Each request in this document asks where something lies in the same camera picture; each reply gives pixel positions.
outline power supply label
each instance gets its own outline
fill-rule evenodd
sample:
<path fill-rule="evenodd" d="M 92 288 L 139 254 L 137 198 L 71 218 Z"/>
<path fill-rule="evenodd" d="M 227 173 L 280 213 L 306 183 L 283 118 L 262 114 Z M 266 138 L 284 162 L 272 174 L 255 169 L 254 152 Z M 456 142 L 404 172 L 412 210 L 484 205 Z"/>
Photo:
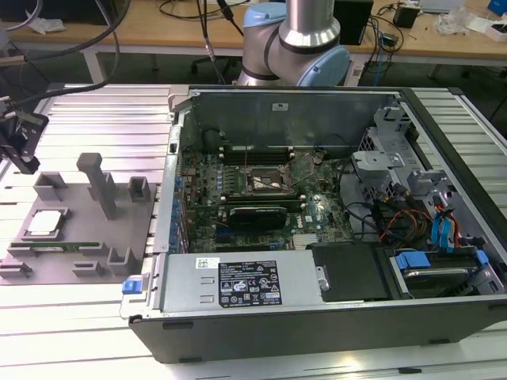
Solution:
<path fill-rule="evenodd" d="M 222 307 L 281 305 L 276 261 L 220 263 L 219 304 Z"/>

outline desk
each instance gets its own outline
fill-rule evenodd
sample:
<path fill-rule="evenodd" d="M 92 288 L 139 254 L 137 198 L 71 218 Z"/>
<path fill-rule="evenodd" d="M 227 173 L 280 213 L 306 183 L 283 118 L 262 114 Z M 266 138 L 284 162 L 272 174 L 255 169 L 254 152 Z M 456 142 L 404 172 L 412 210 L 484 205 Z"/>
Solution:
<path fill-rule="evenodd" d="M 373 13 L 392 0 L 376 0 Z M 484 16 L 489 0 L 467 0 L 469 10 Z M 245 6 L 234 8 L 237 22 L 242 23 Z M 196 14 L 193 2 L 176 5 L 178 14 Z M 392 20 L 394 13 L 385 18 Z M 403 29 L 405 43 L 392 58 L 400 63 L 431 63 L 471 66 L 507 65 L 507 48 L 488 37 L 470 32 L 468 36 L 438 36 L 433 31 L 435 15 L 423 14 L 417 18 L 412 29 Z M 381 23 L 381 29 L 387 32 L 389 27 Z M 23 48 L 30 50 L 62 50 L 82 43 L 96 36 L 104 27 L 96 25 L 66 24 L 67 31 L 41 36 L 29 28 L 23 28 L 11 34 L 11 38 Z M 154 0 L 132 0 L 124 21 L 117 30 L 123 53 L 147 54 L 183 54 L 206 55 L 199 23 L 180 21 L 159 13 Z M 209 34 L 217 55 L 241 56 L 242 38 L 234 27 L 225 20 L 209 21 Z M 347 47 L 351 53 L 352 64 L 347 73 L 345 84 L 357 86 L 364 64 L 374 48 L 373 33 L 370 28 L 360 46 Z M 98 52 L 114 52 L 113 39 L 108 37 L 99 44 L 83 52 L 94 82 L 103 79 Z"/>

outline wire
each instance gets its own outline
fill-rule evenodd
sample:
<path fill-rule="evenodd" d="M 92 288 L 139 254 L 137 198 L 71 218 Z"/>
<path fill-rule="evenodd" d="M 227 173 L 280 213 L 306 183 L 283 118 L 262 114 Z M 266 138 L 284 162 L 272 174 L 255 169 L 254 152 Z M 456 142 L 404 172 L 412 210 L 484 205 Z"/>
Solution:
<path fill-rule="evenodd" d="M 24 26 L 31 24 L 32 21 L 34 21 L 36 18 L 39 17 L 43 4 L 44 4 L 43 0 L 37 0 L 37 4 L 35 5 L 35 9 L 34 9 L 33 13 L 29 16 L 29 18 L 27 18 L 25 21 L 21 22 L 18 25 L 13 25 L 13 26 L 10 26 L 9 28 L 6 28 L 6 31 L 13 32 L 14 30 L 21 29 Z"/>
<path fill-rule="evenodd" d="M 232 4 L 232 5 L 228 5 L 227 7 L 228 8 L 232 8 L 233 6 L 240 6 L 242 4 L 246 4 L 247 2 L 250 2 L 250 0 L 245 0 L 243 2 L 239 2 L 237 4 Z M 172 3 L 173 7 L 171 8 L 170 12 L 167 12 L 166 10 L 164 10 L 164 6 L 166 6 L 167 4 L 170 4 Z M 179 14 L 174 14 L 173 13 L 173 10 L 174 10 L 174 1 L 173 0 L 166 0 L 165 2 L 163 2 L 159 7 L 158 7 L 158 11 L 168 17 L 172 17 L 172 18 L 176 18 L 178 20 L 183 20 L 183 21 L 200 21 L 200 16 L 199 14 L 196 14 L 196 15 L 188 15 L 188 16 L 181 16 Z M 213 16 L 214 18 L 210 18 L 208 20 L 218 20 L 220 18 L 223 18 L 223 16 L 220 14 L 221 13 L 221 9 L 217 9 L 217 10 L 212 10 L 210 12 L 208 12 L 208 16 Z"/>
<path fill-rule="evenodd" d="M 391 4 L 386 4 L 385 6 L 381 6 L 377 15 L 382 16 L 390 10 L 396 10 L 398 8 L 399 2 L 392 2 Z"/>
<path fill-rule="evenodd" d="M 238 24 L 236 24 L 236 21 L 231 20 L 231 24 L 236 28 L 236 30 L 238 31 L 239 34 L 241 34 L 241 36 L 244 36 L 243 31 L 241 30 L 241 28 L 239 28 Z"/>
<path fill-rule="evenodd" d="M 215 69 L 216 76 L 219 78 L 220 84 L 225 84 L 225 79 L 223 79 L 222 73 L 220 73 L 219 67 L 216 64 L 215 51 L 213 50 L 212 42 L 209 40 L 208 36 L 208 2 L 204 2 L 204 14 L 202 9 L 200 8 L 200 0 L 196 0 L 197 3 L 197 11 L 199 12 L 200 17 L 200 27 L 203 31 L 204 43 L 206 44 L 206 50 L 208 51 L 209 59 L 212 61 L 213 68 Z"/>
<path fill-rule="evenodd" d="M 402 46 L 403 46 L 403 44 L 405 43 L 405 36 L 403 35 L 403 31 L 402 31 L 402 30 L 401 30 L 401 29 L 400 29 L 397 25 L 393 24 L 391 21 L 389 21 L 389 20 L 388 20 L 388 19 L 386 19 L 386 18 L 383 18 L 383 17 L 381 17 L 381 16 L 372 16 L 372 17 L 373 17 L 373 18 L 375 18 L 375 19 L 377 19 L 377 20 L 382 20 L 382 21 L 385 21 L 385 22 L 387 22 L 390 26 L 392 26 L 393 28 L 395 28 L 396 30 L 398 30 L 398 32 L 399 32 L 399 34 L 400 34 L 400 36 L 402 37 L 402 41 L 401 41 L 400 45 L 398 45 L 398 47 L 395 47 L 395 48 L 394 48 L 394 49 L 392 49 L 392 50 L 386 50 L 386 49 L 384 49 L 384 51 L 392 51 L 393 53 L 394 53 L 394 52 L 399 51 L 399 49 L 401 49 L 401 48 L 402 48 Z"/>
<path fill-rule="evenodd" d="M 395 29 L 398 30 L 398 32 L 400 34 L 399 44 L 397 44 L 398 46 L 394 46 L 393 48 L 389 48 L 389 47 L 387 47 L 387 46 L 385 46 L 383 44 L 383 41 L 381 40 L 381 36 L 383 34 L 381 33 L 381 31 L 379 29 L 379 20 L 387 22 L 393 28 L 395 28 Z M 383 74 L 382 79 L 379 81 L 379 83 L 381 83 L 381 81 L 385 78 L 385 75 L 386 75 L 387 71 L 391 67 L 393 54 L 395 52 L 399 51 L 402 48 L 403 44 L 405 43 L 405 36 L 403 34 L 403 31 L 397 25 L 393 24 L 388 19 L 380 17 L 380 16 L 373 16 L 373 15 L 371 15 L 369 17 L 368 26 L 370 26 L 373 29 L 373 34 L 374 34 L 374 37 L 375 37 L 375 46 L 373 48 L 372 54 L 370 55 L 370 59 L 364 65 L 364 72 L 371 73 L 371 71 L 368 70 L 368 68 L 372 64 L 372 61 L 373 61 L 373 58 L 375 57 L 375 54 L 376 54 L 375 61 L 379 61 L 379 55 L 380 55 L 381 51 L 385 51 L 385 52 L 387 52 L 389 54 L 389 56 L 387 58 L 388 64 L 387 64 L 386 69 L 385 70 L 379 70 L 377 68 L 377 70 L 373 72 L 374 74 L 378 74 L 378 75 Z"/>
<path fill-rule="evenodd" d="M 489 121 L 493 121 L 493 118 L 497 115 L 498 111 L 500 111 L 500 108 L 502 107 L 502 105 L 504 105 L 504 103 L 506 101 L 507 101 L 507 95 L 505 95 L 505 97 L 500 101 L 498 106 L 495 108 L 495 110 L 493 111 L 493 113 L 491 114 L 491 116 L 489 118 Z"/>
<path fill-rule="evenodd" d="M 338 181 L 337 181 L 337 192 L 338 192 L 338 195 L 340 195 L 340 190 L 341 190 L 341 179 L 343 177 L 343 174 L 345 173 L 345 168 L 347 167 L 347 164 L 345 163 L 341 169 L 340 169 L 340 174 L 338 176 Z M 392 236 L 393 238 L 397 239 L 397 240 L 400 240 L 400 241 L 403 241 L 403 242 L 407 242 L 406 239 L 402 236 L 399 236 L 398 234 L 395 234 L 394 232 L 390 231 L 388 228 L 384 229 L 384 230 L 380 230 L 378 226 L 376 226 L 375 224 L 369 222 L 366 220 L 366 217 L 364 218 L 361 218 L 359 215 L 353 213 L 352 211 L 350 211 L 350 209 L 348 209 L 345 204 L 343 203 L 343 199 L 339 196 L 338 197 L 338 202 L 341 206 L 341 208 L 343 208 L 344 210 L 346 210 L 350 216 L 352 216 L 353 218 L 363 222 L 365 225 L 367 226 L 370 226 L 373 230 L 377 231 L 379 234 L 383 234 L 385 233 L 387 236 Z"/>
<path fill-rule="evenodd" d="M 383 34 L 380 33 L 380 47 L 381 49 L 379 49 L 379 51 L 383 51 Z M 379 85 L 379 80 L 380 80 L 380 68 L 382 67 L 382 53 L 380 54 L 380 59 L 379 59 L 379 65 L 377 66 L 377 74 L 375 76 L 375 81 L 373 82 L 373 85 L 376 87 Z"/>
<path fill-rule="evenodd" d="M 125 19 L 125 16 L 127 15 L 127 12 L 130 8 L 131 2 L 132 2 L 132 0 L 125 0 L 124 7 L 121 10 L 121 13 L 115 19 L 115 21 L 113 23 L 111 23 L 104 32 L 102 32 L 98 36 L 94 37 L 93 39 L 91 39 L 83 44 L 79 44 L 74 47 L 69 47 L 68 49 L 65 49 L 62 51 L 54 51 L 54 52 L 43 54 L 43 55 L 36 55 L 36 56 L 30 57 L 30 58 L 25 57 L 25 61 L 26 62 L 35 62 L 35 61 L 40 61 L 42 59 L 58 58 L 58 57 L 62 57 L 64 55 L 76 53 L 78 51 L 84 50 L 86 48 L 89 48 L 90 46 L 93 46 L 93 45 L 101 42 L 105 37 L 107 37 L 111 33 L 113 33 L 116 30 L 116 28 L 118 28 L 118 25 L 120 25 L 121 22 Z"/>
<path fill-rule="evenodd" d="M 328 134 L 322 136 L 320 138 L 320 140 L 318 140 L 315 143 L 315 147 L 320 147 L 321 144 L 319 144 L 319 142 L 322 141 L 323 139 L 325 139 L 326 137 L 330 137 L 330 136 L 338 137 L 342 142 L 344 142 L 346 144 L 347 148 L 357 148 L 357 145 L 354 146 L 353 144 L 350 143 L 350 141 L 346 140 L 342 135 L 340 135 L 339 133 L 336 133 L 336 132 L 334 132 L 334 133 L 328 133 Z"/>
<path fill-rule="evenodd" d="M 111 20 L 109 19 L 109 16 L 104 8 L 104 6 L 101 3 L 101 0 L 95 0 L 95 3 L 97 4 L 99 10 L 102 13 L 102 16 L 104 17 L 106 23 L 108 25 L 111 24 Z M 40 93 L 33 97 L 27 97 L 21 101 L 13 102 L 12 106 L 14 108 L 20 108 L 22 105 L 26 105 L 28 103 L 32 103 L 34 101 L 42 101 L 43 99 L 48 99 L 50 97 L 61 97 L 63 95 L 68 95 L 71 93 L 86 93 L 88 91 L 93 91 L 95 89 L 101 89 L 102 87 L 108 85 L 112 78 L 114 77 L 117 69 L 118 69 L 118 63 L 120 62 L 120 43 L 118 42 L 118 36 L 116 35 L 116 32 L 112 31 L 112 36 L 114 37 L 114 44 L 115 44 L 115 59 L 114 59 L 114 66 L 112 67 L 111 73 L 109 76 L 104 79 L 103 82 L 97 83 L 94 85 L 88 85 L 84 87 L 77 87 L 77 88 L 71 88 L 71 89 L 57 89 L 56 91 L 48 91 L 46 93 Z"/>
<path fill-rule="evenodd" d="M 26 53 L 23 53 L 23 51 L 21 51 L 21 49 L 13 42 L 13 41 L 9 41 L 9 44 L 14 48 L 16 49 L 16 51 L 21 54 L 21 55 L 27 55 L 28 52 Z M 44 75 L 44 73 L 42 72 L 42 70 L 36 66 L 35 63 L 31 63 L 31 62 L 28 62 L 28 65 L 30 65 L 37 73 L 39 73 L 39 75 L 44 78 L 44 80 L 50 84 L 51 81 L 48 79 L 48 77 L 46 75 Z"/>

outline motherboard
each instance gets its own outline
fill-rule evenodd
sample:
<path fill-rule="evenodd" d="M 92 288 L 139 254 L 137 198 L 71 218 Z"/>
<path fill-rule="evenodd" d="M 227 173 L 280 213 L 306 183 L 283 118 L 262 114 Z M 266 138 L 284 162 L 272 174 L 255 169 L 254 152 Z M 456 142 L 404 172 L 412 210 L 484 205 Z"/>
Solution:
<path fill-rule="evenodd" d="M 353 238 L 336 189 L 343 160 L 316 150 L 181 156 L 189 253 L 305 249 Z"/>

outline floor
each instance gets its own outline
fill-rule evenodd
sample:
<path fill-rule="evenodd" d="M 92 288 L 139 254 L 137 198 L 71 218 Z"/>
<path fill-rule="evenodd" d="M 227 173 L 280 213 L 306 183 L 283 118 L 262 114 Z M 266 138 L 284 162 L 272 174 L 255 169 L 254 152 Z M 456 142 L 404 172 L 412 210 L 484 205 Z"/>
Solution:
<path fill-rule="evenodd" d="M 113 55 L 104 53 L 100 56 L 107 70 L 110 70 Z M 210 63 L 199 65 L 197 74 L 190 70 L 191 62 L 200 57 L 184 55 L 160 55 L 160 70 L 151 70 L 149 55 L 122 54 L 114 82 L 116 83 L 193 83 L 215 84 L 216 76 Z M 225 61 L 220 61 L 222 68 Z M 88 70 L 80 54 L 69 55 L 60 59 L 40 62 L 37 65 L 50 82 L 86 83 L 90 82 Z M 383 74 L 381 86 L 409 87 L 458 87 L 475 103 L 478 109 L 490 117 L 500 101 L 507 95 L 507 81 L 500 78 L 500 67 L 472 67 L 468 78 L 462 78 L 463 67 L 443 66 L 434 79 L 428 78 L 430 65 L 395 63 Z M 231 68 L 226 80 L 232 81 L 239 75 L 240 65 Z M 373 86 L 376 67 L 364 74 L 361 86 Z M 1 95 L 9 94 L 19 99 L 45 89 L 46 81 L 30 66 L 15 66 L 0 71 Z M 494 126 L 507 135 L 507 103 L 493 119 Z"/>

